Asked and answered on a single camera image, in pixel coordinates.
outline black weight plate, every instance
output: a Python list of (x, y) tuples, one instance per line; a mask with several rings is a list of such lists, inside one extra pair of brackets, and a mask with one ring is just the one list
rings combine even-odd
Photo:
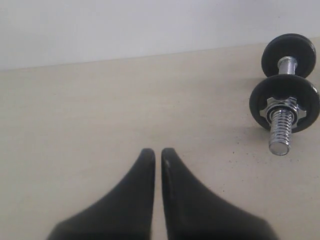
[(279, 74), (266, 78), (252, 91), (249, 107), (254, 119), (265, 129), (270, 129), (266, 119), (260, 116), (260, 110), (267, 106), (268, 98), (297, 99), (297, 104), (306, 110), (306, 117), (300, 119), (293, 133), (300, 132), (312, 125), (320, 113), (320, 96), (311, 82), (303, 77), (288, 74)]
[(276, 37), (266, 46), (261, 59), (264, 74), (267, 77), (277, 75), (278, 61), (286, 56), (297, 60), (297, 76), (306, 78), (315, 68), (317, 54), (313, 43), (305, 36), (288, 33)]

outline white wall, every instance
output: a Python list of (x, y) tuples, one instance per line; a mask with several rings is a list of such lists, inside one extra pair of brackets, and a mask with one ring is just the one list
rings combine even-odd
[(320, 36), (318, 0), (1, 0), (0, 70)]

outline dumbbell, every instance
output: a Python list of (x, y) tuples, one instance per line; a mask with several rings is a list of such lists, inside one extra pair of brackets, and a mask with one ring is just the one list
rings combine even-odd
[(276, 37), (262, 54), (267, 78), (252, 91), (249, 107), (257, 123), (270, 130), (269, 150), (275, 155), (286, 155), (292, 133), (305, 130), (319, 116), (319, 92), (305, 79), (316, 58), (313, 43), (295, 33)]

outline beige floor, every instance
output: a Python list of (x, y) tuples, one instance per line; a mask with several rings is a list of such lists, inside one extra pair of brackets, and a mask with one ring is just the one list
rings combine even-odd
[[(320, 49), (320, 38), (313, 40)], [(283, 240), (320, 236), (320, 120), (285, 157), (248, 99), (264, 44), (0, 72), (0, 239), (43, 240), (157, 154), (153, 239), (166, 239), (160, 152)], [(320, 65), (308, 78), (320, 87)]]

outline dumbbell handle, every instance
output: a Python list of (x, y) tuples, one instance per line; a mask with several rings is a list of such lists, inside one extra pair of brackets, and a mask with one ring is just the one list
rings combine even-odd
[(279, 74), (295, 74), (297, 60), (292, 56), (284, 56), (278, 61)]

